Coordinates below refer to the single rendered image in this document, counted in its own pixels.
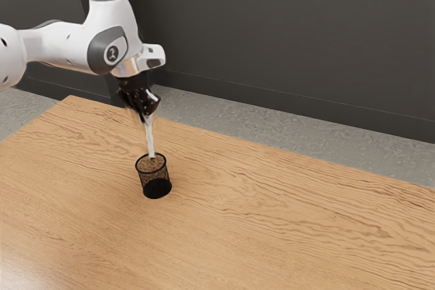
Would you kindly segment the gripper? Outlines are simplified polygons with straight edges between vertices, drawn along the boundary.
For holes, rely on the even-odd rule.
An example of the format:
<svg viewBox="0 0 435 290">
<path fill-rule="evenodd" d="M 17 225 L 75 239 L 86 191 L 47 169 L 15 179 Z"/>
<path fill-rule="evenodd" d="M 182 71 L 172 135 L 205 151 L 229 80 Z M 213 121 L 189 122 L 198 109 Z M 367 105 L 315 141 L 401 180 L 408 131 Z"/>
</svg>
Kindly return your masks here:
<svg viewBox="0 0 435 290">
<path fill-rule="evenodd" d="M 150 88 L 150 74 L 142 71 L 132 77 L 117 77 L 117 94 L 124 106 L 132 109 L 141 122 L 150 122 L 152 114 L 157 110 L 161 98 Z"/>
</svg>

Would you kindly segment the white pen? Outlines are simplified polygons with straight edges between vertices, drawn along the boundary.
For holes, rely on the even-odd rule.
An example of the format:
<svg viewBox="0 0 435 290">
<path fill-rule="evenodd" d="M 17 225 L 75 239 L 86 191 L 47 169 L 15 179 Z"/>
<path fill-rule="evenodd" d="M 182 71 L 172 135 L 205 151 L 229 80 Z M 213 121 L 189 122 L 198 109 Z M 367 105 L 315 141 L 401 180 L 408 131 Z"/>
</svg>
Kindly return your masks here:
<svg viewBox="0 0 435 290">
<path fill-rule="evenodd" d="M 156 156 L 156 152 L 154 149 L 154 138 L 152 133 L 152 123 L 153 123 L 153 117 L 151 115 L 145 116 L 145 134 L 146 134 L 146 140 L 147 140 L 147 150 L 148 155 L 151 159 L 154 159 Z"/>
</svg>

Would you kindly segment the black mesh pen holder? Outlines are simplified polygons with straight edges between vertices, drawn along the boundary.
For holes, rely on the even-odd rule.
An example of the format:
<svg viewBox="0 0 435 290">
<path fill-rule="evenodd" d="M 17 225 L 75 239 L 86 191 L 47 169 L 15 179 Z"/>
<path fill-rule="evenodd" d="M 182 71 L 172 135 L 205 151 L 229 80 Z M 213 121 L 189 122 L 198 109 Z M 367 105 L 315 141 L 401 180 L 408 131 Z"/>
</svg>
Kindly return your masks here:
<svg viewBox="0 0 435 290">
<path fill-rule="evenodd" d="M 153 158 L 149 154 L 141 156 L 135 162 L 135 169 L 146 198 L 159 199 L 171 192 L 172 183 L 167 170 L 167 159 L 161 153 L 155 153 Z"/>
</svg>

